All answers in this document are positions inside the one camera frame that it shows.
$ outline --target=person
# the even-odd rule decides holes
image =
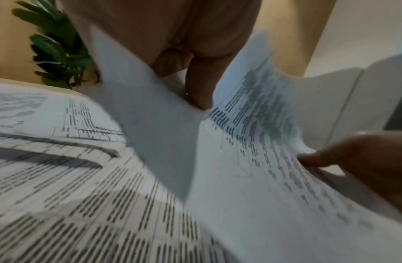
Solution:
[[[95,24],[160,76],[188,68],[188,99],[209,109],[217,82],[253,30],[261,0],[62,4],[91,54],[89,27]],[[298,160],[305,166],[339,165],[402,211],[402,132],[360,133]]]

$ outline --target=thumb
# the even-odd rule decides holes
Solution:
[[[189,100],[201,109],[213,107],[215,87],[237,53],[224,57],[195,56],[188,66],[185,91]]]
[[[364,141],[364,135],[354,135],[311,154],[298,154],[298,161],[304,166],[327,167],[341,165],[352,158]]]

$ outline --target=document page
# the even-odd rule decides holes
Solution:
[[[401,224],[298,163],[304,147],[289,83],[274,72],[264,33],[224,73],[208,117],[103,32],[94,28],[93,39],[107,96],[100,102],[148,168],[238,260],[402,262]]]

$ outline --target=finger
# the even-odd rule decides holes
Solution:
[[[160,77],[165,77],[186,69],[194,55],[191,52],[167,49],[150,65]]]
[[[355,156],[369,136],[357,134],[312,154],[299,154],[298,161],[304,166],[327,167],[341,165]]]
[[[192,102],[201,109],[213,107],[213,93],[227,66],[235,54],[219,58],[195,56],[189,66],[185,80],[185,91]]]

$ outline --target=white wall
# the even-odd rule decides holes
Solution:
[[[337,0],[305,76],[349,68],[402,52],[402,0]]]

